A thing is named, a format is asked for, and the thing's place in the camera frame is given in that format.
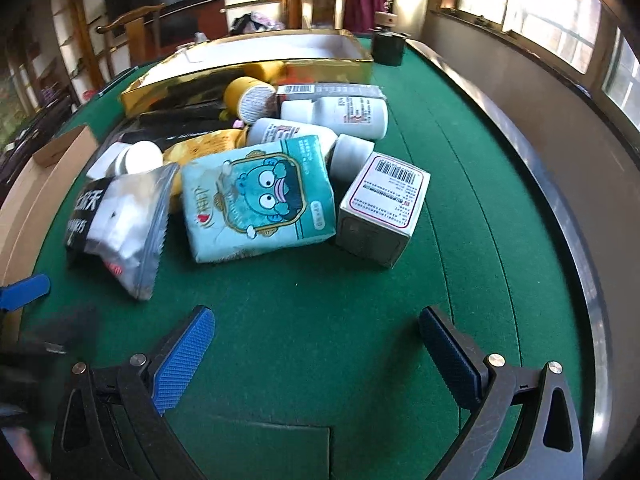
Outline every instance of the barcode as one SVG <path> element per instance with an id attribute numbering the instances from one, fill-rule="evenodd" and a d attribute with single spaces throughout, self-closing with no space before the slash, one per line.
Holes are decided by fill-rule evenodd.
<path id="1" fill-rule="evenodd" d="M 313 85 L 286 85 L 284 87 L 285 94 L 308 94 L 313 91 Z"/>
<path id="2" fill-rule="evenodd" d="M 415 182 L 415 173 L 407 168 L 398 166 L 388 160 L 379 160 L 376 164 L 376 171 L 388 174 L 393 178 L 397 178 L 406 182 L 407 184 L 413 184 Z"/>
<path id="3" fill-rule="evenodd" d="M 399 196 L 393 196 L 391 193 L 387 193 L 386 191 L 382 191 L 377 187 L 370 186 L 369 184 L 364 184 L 362 186 L 364 189 L 368 189 L 369 191 L 373 191 L 374 193 L 378 193 L 379 195 L 386 196 L 387 198 L 394 200 L 395 202 L 403 203 L 404 201 Z"/>

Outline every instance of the wooden chair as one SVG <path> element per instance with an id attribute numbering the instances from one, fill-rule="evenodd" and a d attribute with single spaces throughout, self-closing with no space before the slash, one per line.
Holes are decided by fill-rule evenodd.
<path id="1" fill-rule="evenodd" d="M 95 27 L 98 34 L 104 35 L 104 50 L 107 56 L 107 66 L 111 77 L 114 77 L 113 60 L 111 59 L 111 47 L 113 46 L 113 29 L 124 25 L 127 33 L 127 44 L 129 45 L 129 60 L 131 66 L 136 66 L 150 59 L 160 57 L 160 11 L 166 7 L 165 4 L 156 6 L 144 6 L 130 10 L 119 16 L 109 25 L 99 25 Z M 153 13 L 153 37 L 155 52 L 148 54 L 146 48 L 145 16 Z"/>
<path id="2" fill-rule="evenodd" d="M 282 0 L 282 6 L 287 28 L 302 28 L 302 0 Z M 318 22 L 335 23 L 335 7 L 336 0 L 313 0 L 311 22 L 305 23 L 305 28 Z"/>

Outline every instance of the white medicine box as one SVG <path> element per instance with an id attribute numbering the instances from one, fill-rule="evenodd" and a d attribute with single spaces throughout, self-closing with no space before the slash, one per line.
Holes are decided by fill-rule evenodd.
<path id="1" fill-rule="evenodd" d="M 414 234 L 430 177 L 373 152 L 340 202 L 337 245 L 393 267 Z"/>

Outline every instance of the plastic bag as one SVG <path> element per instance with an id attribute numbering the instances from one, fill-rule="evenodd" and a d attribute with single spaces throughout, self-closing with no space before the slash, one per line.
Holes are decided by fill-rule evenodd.
<path id="1" fill-rule="evenodd" d="M 260 12 L 248 12 L 234 20 L 231 24 L 229 35 L 238 36 L 239 34 L 283 30 L 284 28 L 284 23 L 272 20 Z"/>
<path id="2" fill-rule="evenodd" d="M 68 254 L 100 256 L 137 300 L 154 290 L 164 245 L 169 193 L 178 164 L 101 178 L 84 186 L 66 226 Z"/>
<path id="3" fill-rule="evenodd" d="M 181 173 L 185 224 L 198 263 L 335 235 L 334 192 L 317 136 L 201 156 Z"/>

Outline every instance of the cartoon face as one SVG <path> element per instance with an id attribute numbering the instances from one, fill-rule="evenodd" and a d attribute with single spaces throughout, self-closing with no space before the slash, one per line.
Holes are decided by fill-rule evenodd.
<path id="1" fill-rule="evenodd" d="M 263 165 L 241 174 L 236 179 L 236 188 L 252 211 L 278 222 L 289 213 L 286 176 L 287 167 L 283 162 L 267 158 Z"/>

